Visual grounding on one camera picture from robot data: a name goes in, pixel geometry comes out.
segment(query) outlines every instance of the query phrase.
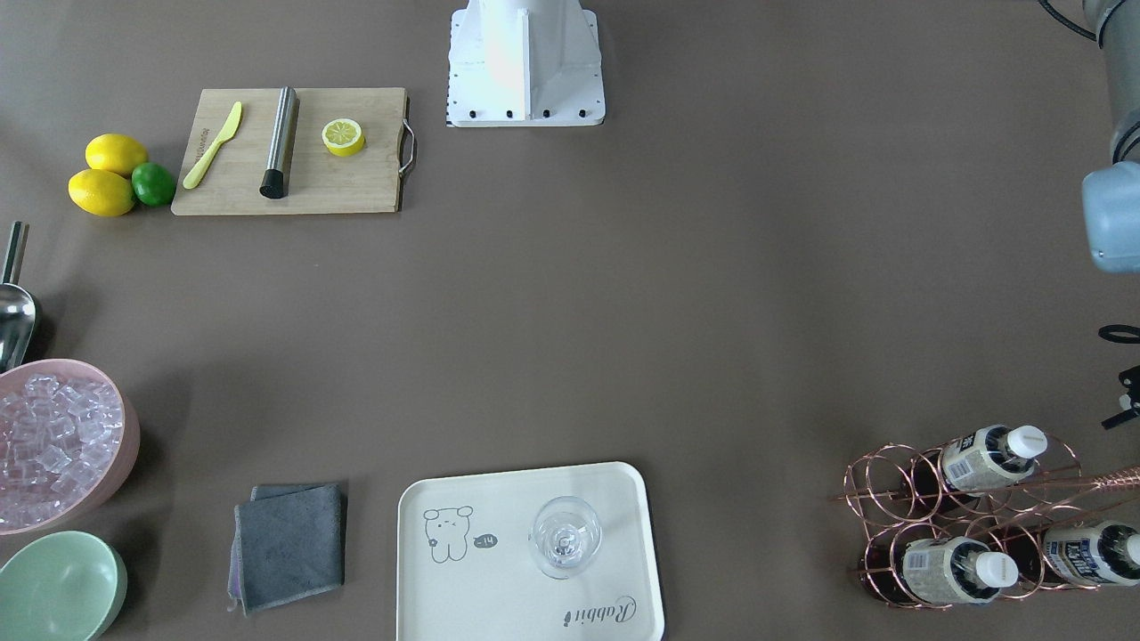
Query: yellow-green knife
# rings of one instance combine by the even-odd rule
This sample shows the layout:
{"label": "yellow-green knife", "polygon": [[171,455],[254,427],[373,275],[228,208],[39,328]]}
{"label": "yellow-green knife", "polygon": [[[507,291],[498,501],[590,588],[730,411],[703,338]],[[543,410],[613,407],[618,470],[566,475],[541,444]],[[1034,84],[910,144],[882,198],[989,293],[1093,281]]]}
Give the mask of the yellow-green knife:
{"label": "yellow-green knife", "polygon": [[237,125],[242,122],[242,102],[238,100],[234,103],[234,108],[229,111],[229,116],[226,117],[226,124],[221,125],[221,131],[218,132],[218,137],[214,138],[213,143],[210,143],[210,147],[206,148],[206,153],[202,154],[198,162],[194,163],[190,168],[190,172],[186,175],[182,179],[182,187],[187,189],[193,189],[202,182],[202,177],[206,175],[206,170],[210,169],[210,163],[213,162],[214,154],[221,148],[222,143],[226,143],[237,133]]}

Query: bowl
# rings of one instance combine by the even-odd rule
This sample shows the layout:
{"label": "bowl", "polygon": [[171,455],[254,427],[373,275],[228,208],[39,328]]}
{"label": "bowl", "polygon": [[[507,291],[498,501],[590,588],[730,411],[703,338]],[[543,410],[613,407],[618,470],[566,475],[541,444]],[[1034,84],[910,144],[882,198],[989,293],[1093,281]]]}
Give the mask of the bowl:
{"label": "bowl", "polygon": [[138,449],[135,408],[95,366],[52,358],[0,374],[0,536],[103,504]]}
{"label": "bowl", "polygon": [[117,552],[85,532],[28,543],[0,568],[0,641],[95,639],[127,594]]}

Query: scoop handle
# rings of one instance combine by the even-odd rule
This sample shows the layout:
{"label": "scoop handle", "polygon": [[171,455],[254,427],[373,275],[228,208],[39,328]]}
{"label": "scoop handle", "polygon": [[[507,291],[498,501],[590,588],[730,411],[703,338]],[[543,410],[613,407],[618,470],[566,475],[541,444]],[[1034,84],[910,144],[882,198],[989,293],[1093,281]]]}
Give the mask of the scoop handle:
{"label": "scoop handle", "polygon": [[8,238],[8,253],[3,259],[3,282],[16,284],[19,279],[19,266],[24,262],[24,244],[27,241],[27,225],[21,221],[11,224],[11,237]]}

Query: metal scoop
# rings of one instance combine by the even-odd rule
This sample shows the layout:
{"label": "metal scoop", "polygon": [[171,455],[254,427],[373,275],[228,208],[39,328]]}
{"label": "metal scoop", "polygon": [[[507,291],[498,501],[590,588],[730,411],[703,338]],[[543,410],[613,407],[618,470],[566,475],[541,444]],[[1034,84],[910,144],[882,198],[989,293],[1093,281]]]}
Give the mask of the metal scoop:
{"label": "metal scoop", "polygon": [[18,220],[13,222],[3,261],[3,282],[0,283],[0,372],[24,362],[39,317],[32,294],[16,284],[26,242],[27,225]]}

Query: barcode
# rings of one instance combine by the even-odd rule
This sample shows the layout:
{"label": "barcode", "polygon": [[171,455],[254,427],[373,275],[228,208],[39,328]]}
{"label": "barcode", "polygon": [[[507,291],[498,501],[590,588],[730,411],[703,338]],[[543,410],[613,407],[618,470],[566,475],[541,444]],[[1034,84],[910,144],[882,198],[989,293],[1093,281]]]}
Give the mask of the barcode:
{"label": "barcode", "polygon": [[946,466],[946,476],[950,477],[950,480],[958,480],[972,473],[974,468],[970,465],[970,462],[964,459]]}
{"label": "barcode", "polygon": [[930,563],[930,554],[926,552],[914,552],[906,555],[906,569],[909,570],[925,570]]}

